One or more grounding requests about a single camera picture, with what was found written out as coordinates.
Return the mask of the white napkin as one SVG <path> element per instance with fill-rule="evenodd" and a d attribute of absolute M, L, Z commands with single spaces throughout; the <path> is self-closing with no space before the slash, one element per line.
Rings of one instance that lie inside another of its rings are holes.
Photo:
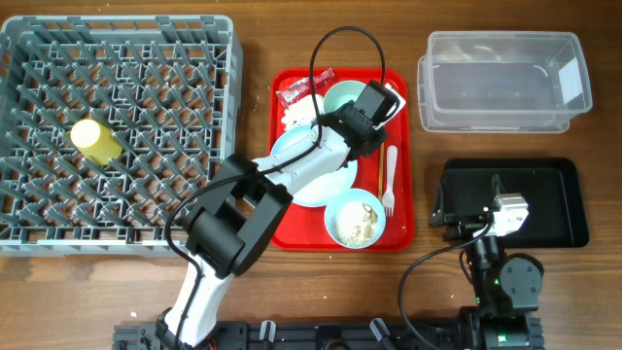
<path fill-rule="evenodd" d="M 307 95 L 285 110 L 281 123 L 286 131 L 297 126 L 310 124 L 316 119 L 315 107 L 311 95 Z"/>

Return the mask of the yellow plastic cup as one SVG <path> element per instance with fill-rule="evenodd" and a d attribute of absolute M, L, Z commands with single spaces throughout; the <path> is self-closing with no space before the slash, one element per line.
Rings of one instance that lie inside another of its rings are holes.
<path fill-rule="evenodd" d="M 112 158 L 122 153 L 121 145 L 112 131 L 95 120 L 84 119 L 74 124 L 70 139 L 82 155 L 99 166 L 106 166 Z"/>

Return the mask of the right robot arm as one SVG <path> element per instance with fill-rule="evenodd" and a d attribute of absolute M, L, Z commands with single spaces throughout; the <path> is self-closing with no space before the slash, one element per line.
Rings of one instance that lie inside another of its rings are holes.
<path fill-rule="evenodd" d="M 477 214 L 461 214 L 448 185 L 440 182 L 429 224 L 445 227 L 443 240 L 461 250 L 461 269 L 474 290 L 476 304 L 459 310 L 453 335 L 457 349 L 542 349 L 538 310 L 544 268 L 524 254 L 508 255 L 500 239 L 514 233 L 529 216 L 519 193 L 507 193 L 498 176 L 494 197 Z"/>

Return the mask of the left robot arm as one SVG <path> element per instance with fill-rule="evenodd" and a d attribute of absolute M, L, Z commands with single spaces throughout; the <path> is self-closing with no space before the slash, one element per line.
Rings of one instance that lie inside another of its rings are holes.
<path fill-rule="evenodd" d="M 232 279 L 263 253 L 295 193 L 358 157 L 370 156 L 387 138 L 384 125 L 396 105 L 349 101 L 315 121 L 284 151 L 249 160 L 225 159 L 214 178 L 181 202 L 186 247 L 172 250 L 189 263 L 173 307 L 157 320 L 156 334 L 169 349 L 205 342 Z"/>

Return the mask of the grey dishwasher rack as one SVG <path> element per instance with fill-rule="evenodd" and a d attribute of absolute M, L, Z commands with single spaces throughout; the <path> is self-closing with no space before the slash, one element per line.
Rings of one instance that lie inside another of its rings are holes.
<path fill-rule="evenodd" d="M 168 257 L 168 215 L 234 150 L 243 51 L 225 16 L 11 17 L 1 27 L 3 257 Z M 122 153 L 73 145 L 95 120 Z"/>

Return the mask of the red plastic tray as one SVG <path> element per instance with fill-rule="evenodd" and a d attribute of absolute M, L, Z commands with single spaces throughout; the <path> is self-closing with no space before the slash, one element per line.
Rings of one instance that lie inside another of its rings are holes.
<path fill-rule="evenodd" d="M 356 80 L 368 83 L 371 79 L 380 78 L 379 69 L 363 68 L 333 68 L 336 82 Z M 285 133 L 285 127 L 280 122 L 284 117 L 285 109 L 276 96 L 276 90 L 286 88 L 308 73 L 304 68 L 292 68 L 279 73 L 272 82 L 270 94 L 270 129 L 269 146 L 273 146 L 277 138 Z M 385 83 L 391 85 L 401 97 L 406 99 L 405 107 L 385 125 L 388 140 L 385 146 L 396 146 L 397 169 L 394 180 L 394 194 L 396 198 L 394 215 L 387 219 L 384 232 L 379 240 L 368 248 L 366 252 L 393 252 L 406 248 L 415 236 L 414 192 L 412 186 L 412 166 L 410 156 L 410 127 L 408 87 L 406 81 L 396 71 L 388 69 Z M 375 152 L 370 157 L 359 158 L 358 175 L 354 181 L 354 188 L 360 188 L 370 193 L 378 194 L 379 184 L 379 154 Z M 305 208 L 292 204 L 276 230 L 272 243 L 288 251 L 341 251 L 348 249 L 340 246 L 328 234 L 324 208 Z"/>

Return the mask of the wooden chopstick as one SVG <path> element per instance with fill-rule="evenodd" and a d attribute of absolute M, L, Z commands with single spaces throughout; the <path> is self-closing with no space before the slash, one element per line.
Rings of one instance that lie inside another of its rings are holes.
<path fill-rule="evenodd" d="M 379 148 L 379 172 L 378 172 L 378 198 L 382 200 L 384 192 L 384 160 L 385 160 L 385 143 L 383 142 Z"/>

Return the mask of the white plastic fork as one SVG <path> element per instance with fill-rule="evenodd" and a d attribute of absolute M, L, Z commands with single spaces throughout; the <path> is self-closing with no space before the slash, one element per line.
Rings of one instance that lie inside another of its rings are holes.
<path fill-rule="evenodd" d="M 386 190 L 382 197 L 382 205 L 387 217 L 392 217 L 395 210 L 394 181 L 397 168 L 397 147 L 391 145 L 386 152 Z"/>

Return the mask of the large light blue plate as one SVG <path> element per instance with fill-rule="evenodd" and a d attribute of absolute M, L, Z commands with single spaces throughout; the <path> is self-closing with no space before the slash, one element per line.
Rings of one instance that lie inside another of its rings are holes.
<path fill-rule="evenodd" d="M 279 154 L 289 146 L 302 140 L 311 130 L 309 124 L 296 126 L 281 135 L 272 146 L 270 154 Z M 346 167 L 316 178 L 313 182 L 299 190 L 293 203 L 302 207 L 322 207 L 350 189 L 358 174 L 358 162 L 350 161 Z"/>

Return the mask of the small blue bowl with crumbs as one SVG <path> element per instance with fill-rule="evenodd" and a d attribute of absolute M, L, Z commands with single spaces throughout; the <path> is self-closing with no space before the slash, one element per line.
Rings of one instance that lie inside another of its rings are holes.
<path fill-rule="evenodd" d="M 380 200 L 362 189 L 343 192 L 325 210 L 328 235 L 346 249 L 372 246 L 382 236 L 386 221 Z"/>

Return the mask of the red snack wrapper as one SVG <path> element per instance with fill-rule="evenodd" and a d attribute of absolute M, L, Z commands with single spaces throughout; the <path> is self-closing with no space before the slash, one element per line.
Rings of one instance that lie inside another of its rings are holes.
<path fill-rule="evenodd" d="M 336 79 L 336 75 L 332 68 L 329 68 L 322 73 L 313 77 L 313 84 L 309 83 L 309 78 L 301 78 L 294 83 L 291 83 L 283 89 L 276 91 L 276 96 L 281 105 L 287 109 L 291 105 L 295 104 L 302 98 L 311 93 L 311 87 L 314 87 L 314 91 L 317 92 L 320 88 L 323 88 Z"/>

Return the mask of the black plastic tray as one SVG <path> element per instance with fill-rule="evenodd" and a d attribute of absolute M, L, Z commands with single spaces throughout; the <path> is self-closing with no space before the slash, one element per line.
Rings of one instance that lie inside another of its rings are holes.
<path fill-rule="evenodd" d="M 581 248 L 590 235 L 578 174 L 564 157 L 454 158 L 445 163 L 433 211 L 479 214 L 499 193 L 519 193 L 529 216 L 504 248 Z"/>

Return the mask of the clear plastic bin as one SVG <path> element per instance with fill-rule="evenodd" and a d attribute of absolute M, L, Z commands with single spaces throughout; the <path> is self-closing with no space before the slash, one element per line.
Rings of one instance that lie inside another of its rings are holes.
<path fill-rule="evenodd" d="M 417 97 L 436 133 L 563 133 L 593 107 L 579 39 L 555 31 L 435 31 Z"/>

